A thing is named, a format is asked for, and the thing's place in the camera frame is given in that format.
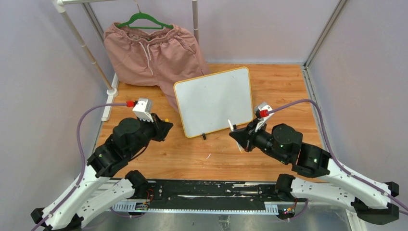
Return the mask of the white whiteboard marker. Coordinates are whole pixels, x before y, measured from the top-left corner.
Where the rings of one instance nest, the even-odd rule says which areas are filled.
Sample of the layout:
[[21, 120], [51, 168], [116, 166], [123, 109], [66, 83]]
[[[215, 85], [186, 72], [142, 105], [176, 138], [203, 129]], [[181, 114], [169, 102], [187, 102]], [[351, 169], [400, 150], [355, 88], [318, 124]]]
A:
[[229, 128], [230, 128], [230, 136], [235, 140], [239, 152], [243, 153], [243, 149], [242, 149], [241, 145], [239, 144], [239, 142], [236, 140], [236, 138], [234, 136], [234, 135], [236, 135], [236, 132], [235, 132], [236, 131], [236, 126], [232, 124], [230, 119], [227, 119], [227, 122], [228, 122]]

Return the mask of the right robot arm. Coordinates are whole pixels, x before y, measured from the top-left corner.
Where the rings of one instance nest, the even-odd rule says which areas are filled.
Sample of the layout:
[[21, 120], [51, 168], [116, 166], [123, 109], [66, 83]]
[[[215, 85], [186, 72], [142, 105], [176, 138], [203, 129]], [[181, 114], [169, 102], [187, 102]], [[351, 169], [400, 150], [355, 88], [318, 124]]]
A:
[[230, 127], [240, 150], [257, 148], [285, 165], [295, 176], [280, 174], [275, 195], [281, 201], [305, 198], [343, 207], [368, 223], [385, 225], [399, 219], [392, 199], [399, 194], [395, 182], [378, 182], [337, 161], [328, 151], [303, 142], [302, 133], [286, 124], [266, 131], [266, 122], [255, 119], [244, 128]]

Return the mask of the yellow-framed whiteboard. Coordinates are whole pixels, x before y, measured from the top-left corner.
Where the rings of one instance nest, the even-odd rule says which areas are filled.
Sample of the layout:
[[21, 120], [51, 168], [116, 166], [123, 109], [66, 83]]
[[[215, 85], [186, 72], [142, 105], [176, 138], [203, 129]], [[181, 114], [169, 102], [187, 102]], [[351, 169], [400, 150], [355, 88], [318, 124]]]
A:
[[245, 66], [176, 82], [174, 92], [187, 138], [245, 124], [254, 117]]

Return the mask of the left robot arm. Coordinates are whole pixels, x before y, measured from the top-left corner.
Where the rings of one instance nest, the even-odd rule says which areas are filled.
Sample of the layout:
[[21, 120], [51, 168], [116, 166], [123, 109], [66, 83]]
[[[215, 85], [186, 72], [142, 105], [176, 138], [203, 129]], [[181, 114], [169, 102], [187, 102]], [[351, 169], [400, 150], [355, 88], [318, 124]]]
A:
[[114, 127], [104, 144], [88, 158], [74, 182], [53, 203], [31, 212], [35, 228], [47, 231], [73, 231], [85, 227], [91, 220], [117, 202], [133, 196], [141, 199], [147, 194], [147, 180], [137, 170], [103, 193], [93, 193], [123, 169], [151, 141], [164, 141], [171, 122], [152, 114], [152, 120], [125, 118]]

